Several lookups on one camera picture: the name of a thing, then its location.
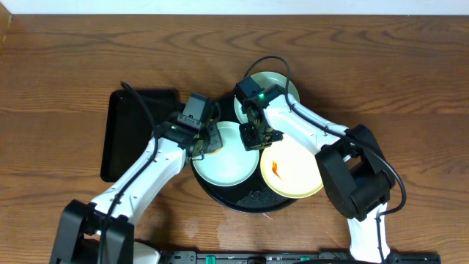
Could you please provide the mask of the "orange green sponge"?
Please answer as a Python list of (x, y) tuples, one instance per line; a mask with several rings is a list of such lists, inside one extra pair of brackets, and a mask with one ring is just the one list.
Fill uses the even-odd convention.
[(219, 143), (219, 144), (209, 144), (207, 149), (205, 150), (205, 153), (206, 154), (214, 154), (214, 153), (218, 152), (222, 147), (223, 147), (223, 145), (221, 143)]

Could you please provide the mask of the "light blue plate front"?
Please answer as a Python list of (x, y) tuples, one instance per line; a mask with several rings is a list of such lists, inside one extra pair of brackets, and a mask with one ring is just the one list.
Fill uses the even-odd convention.
[(247, 180), (259, 163), (258, 150), (245, 150), (240, 136), (239, 123), (217, 123), (222, 148), (206, 154), (201, 161), (192, 161), (196, 172), (215, 186), (235, 186)]

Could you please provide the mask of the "light blue plate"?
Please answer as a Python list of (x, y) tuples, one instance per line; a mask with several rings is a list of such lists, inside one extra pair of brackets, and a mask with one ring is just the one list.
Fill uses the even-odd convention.
[(201, 161), (192, 161), (196, 172), (215, 186), (235, 186), (247, 180), (259, 163), (258, 150), (245, 150), (240, 136), (239, 123), (217, 123), (222, 148), (206, 154)]
[[(287, 79), (280, 73), (270, 71), (255, 73), (251, 75), (251, 77), (253, 80), (255, 80), (256, 83), (258, 83), (258, 85), (260, 85), (261, 88), (265, 89), (271, 87), (274, 84), (278, 84), (281, 87), (284, 87)], [(297, 102), (300, 101), (298, 90), (291, 81), (289, 82), (289, 94), (293, 95)], [(243, 124), (248, 122), (247, 115), (242, 112), (242, 104), (237, 98), (234, 99), (234, 112), (238, 118), (239, 123)]]

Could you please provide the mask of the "light blue plate back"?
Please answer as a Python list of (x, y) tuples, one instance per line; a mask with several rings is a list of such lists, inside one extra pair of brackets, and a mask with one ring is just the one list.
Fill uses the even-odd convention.
[[(270, 71), (255, 73), (251, 75), (251, 77), (253, 80), (255, 80), (256, 83), (258, 83), (258, 85), (260, 85), (261, 88), (265, 89), (271, 87), (274, 84), (278, 84), (281, 87), (284, 87), (287, 79), (280, 73)], [(289, 94), (293, 95), (297, 102), (300, 101), (298, 90), (291, 81), (289, 82)], [(248, 122), (247, 115), (242, 112), (242, 104), (237, 98), (234, 99), (234, 112), (238, 118), (239, 123), (243, 124)]]

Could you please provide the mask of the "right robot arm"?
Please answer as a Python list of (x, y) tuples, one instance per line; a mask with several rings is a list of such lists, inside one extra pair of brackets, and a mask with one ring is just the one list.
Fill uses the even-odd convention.
[(349, 129), (322, 118), (274, 84), (264, 89), (246, 78), (234, 96), (248, 121), (240, 126), (246, 150), (276, 146), (285, 136), (314, 155), (322, 184), (335, 209), (348, 221), (355, 260), (384, 263), (390, 249), (384, 217), (391, 189), (402, 181), (364, 125)]

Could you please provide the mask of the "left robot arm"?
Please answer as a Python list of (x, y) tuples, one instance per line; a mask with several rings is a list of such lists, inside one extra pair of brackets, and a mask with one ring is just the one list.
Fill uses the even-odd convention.
[(221, 148), (217, 125), (186, 128), (165, 122), (140, 157), (88, 204), (63, 210), (51, 263), (158, 263), (160, 252), (135, 240), (135, 227), (160, 190), (195, 157)]

